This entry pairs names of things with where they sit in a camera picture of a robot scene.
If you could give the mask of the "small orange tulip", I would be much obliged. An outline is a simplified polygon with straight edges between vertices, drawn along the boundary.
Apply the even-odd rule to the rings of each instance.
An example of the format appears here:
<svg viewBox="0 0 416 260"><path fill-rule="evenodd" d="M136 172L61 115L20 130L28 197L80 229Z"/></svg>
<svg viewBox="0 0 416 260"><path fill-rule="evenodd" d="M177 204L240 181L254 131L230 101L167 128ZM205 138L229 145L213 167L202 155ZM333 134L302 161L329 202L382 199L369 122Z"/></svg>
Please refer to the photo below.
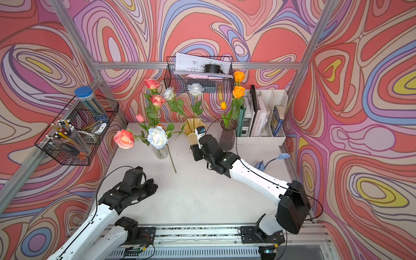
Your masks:
<svg viewBox="0 0 416 260"><path fill-rule="evenodd" d="M228 106L227 106L226 102L221 103L221 110L222 110L221 116L222 116L222 121L223 121L223 124L224 124L224 128L226 130L229 130L230 129L230 122L232 120L232 108L226 113L227 107Z"/></svg>

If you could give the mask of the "pink rose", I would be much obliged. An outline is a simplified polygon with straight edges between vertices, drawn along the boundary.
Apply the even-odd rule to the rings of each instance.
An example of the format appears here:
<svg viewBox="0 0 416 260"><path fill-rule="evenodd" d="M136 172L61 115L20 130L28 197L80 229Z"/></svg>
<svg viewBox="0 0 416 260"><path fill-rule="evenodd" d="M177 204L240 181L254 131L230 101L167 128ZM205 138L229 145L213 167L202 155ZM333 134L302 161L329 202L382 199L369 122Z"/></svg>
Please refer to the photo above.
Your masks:
<svg viewBox="0 0 416 260"><path fill-rule="evenodd" d="M146 134L135 135L132 130L120 130L113 137L114 142L122 149L133 148L137 140L144 141Z"/></svg>
<svg viewBox="0 0 416 260"><path fill-rule="evenodd" d="M144 96L145 97L149 97L149 96L161 96L160 93L158 92L158 88L160 87L160 84L157 80L155 79L146 79L145 81L145 86L147 89L149 89L150 93L145 93Z"/></svg>
<svg viewBox="0 0 416 260"><path fill-rule="evenodd" d="M161 95L153 95L151 97L151 103L152 108L151 112L149 114L149 117L151 118L150 123L151 126L156 127L160 124L160 117L159 117L159 110L163 106L163 104L166 102L166 99L162 97Z"/></svg>

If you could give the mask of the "small pink rosebud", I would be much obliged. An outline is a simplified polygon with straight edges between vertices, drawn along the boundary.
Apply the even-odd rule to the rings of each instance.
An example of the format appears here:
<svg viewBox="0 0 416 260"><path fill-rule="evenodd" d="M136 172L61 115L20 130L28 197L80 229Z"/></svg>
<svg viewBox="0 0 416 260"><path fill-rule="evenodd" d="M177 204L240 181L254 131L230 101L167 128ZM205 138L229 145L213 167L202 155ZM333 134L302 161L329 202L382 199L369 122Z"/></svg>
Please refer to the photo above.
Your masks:
<svg viewBox="0 0 416 260"><path fill-rule="evenodd" d="M146 132L148 133L149 130L149 125L145 123L145 118L142 114L138 114L136 117L136 120L139 124L139 126Z"/></svg>

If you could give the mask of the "orange rose tall stem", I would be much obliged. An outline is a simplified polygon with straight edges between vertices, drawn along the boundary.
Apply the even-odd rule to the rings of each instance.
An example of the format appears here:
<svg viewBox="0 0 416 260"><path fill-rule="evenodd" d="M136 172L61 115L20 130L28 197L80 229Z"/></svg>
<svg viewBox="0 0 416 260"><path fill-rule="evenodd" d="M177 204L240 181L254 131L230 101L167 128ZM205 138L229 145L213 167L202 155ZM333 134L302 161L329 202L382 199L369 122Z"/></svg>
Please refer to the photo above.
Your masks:
<svg viewBox="0 0 416 260"><path fill-rule="evenodd" d="M234 79L236 86L240 86L242 81L245 79L245 74L242 71L234 72Z"/></svg>

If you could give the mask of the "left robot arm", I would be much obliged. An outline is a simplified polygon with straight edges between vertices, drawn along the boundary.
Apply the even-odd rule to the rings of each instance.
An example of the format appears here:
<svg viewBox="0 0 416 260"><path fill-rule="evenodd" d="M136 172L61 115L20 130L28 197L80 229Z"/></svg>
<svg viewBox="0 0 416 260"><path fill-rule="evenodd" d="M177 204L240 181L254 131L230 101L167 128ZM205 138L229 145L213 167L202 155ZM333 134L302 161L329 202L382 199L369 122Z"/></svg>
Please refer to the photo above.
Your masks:
<svg viewBox="0 0 416 260"><path fill-rule="evenodd" d="M104 260L125 242L140 238L138 222L121 217L128 207L154 195L158 185L147 179L142 167L130 167L123 180L96 201L84 223L50 260Z"/></svg>

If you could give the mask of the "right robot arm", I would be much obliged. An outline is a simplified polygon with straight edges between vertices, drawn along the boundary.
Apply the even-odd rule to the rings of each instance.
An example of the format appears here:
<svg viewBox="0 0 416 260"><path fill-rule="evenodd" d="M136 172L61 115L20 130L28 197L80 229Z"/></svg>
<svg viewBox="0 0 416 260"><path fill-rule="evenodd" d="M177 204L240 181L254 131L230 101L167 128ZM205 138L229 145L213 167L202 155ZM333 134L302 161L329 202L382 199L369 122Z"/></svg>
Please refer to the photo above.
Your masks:
<svg viewBox="0 0 416 260"><path fill-rule="evenodd" d="M311 210L300 182L288 183L265 174L239 155L222 150L211 134L202 136L190 150L195 161L207 162L207 169L250 186L277 206L274 212L259 218L255 226L257 236L271 236L282 230L295 235L300 233Z"/></svg>

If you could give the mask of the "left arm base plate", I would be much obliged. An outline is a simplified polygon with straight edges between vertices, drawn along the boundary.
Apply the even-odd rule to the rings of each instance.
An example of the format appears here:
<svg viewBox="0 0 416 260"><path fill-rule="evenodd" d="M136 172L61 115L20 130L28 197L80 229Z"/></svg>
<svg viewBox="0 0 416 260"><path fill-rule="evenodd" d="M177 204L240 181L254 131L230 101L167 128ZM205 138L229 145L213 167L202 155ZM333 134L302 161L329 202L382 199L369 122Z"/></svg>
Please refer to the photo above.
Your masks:
<svg viewBox="0 0 416 260"><path fill-rule="evenodd" d="M134 227L132 231L128 232L125 244L153 244L156 238L156 230L155 227Z"/></svg>

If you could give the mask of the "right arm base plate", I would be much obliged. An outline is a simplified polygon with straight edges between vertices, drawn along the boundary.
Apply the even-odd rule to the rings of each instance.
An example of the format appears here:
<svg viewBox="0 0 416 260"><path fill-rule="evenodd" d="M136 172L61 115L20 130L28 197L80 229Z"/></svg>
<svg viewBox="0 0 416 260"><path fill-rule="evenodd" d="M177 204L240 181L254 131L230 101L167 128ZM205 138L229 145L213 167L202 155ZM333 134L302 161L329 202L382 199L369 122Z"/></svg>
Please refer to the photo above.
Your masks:
<svg viewBox="0 0 416 260"><path fill-rule="evenodd" d="M286 242L285 235L282 231L267 235L256 226L240 226L237 229L243 244L277 244L281 245Z"/></svg>

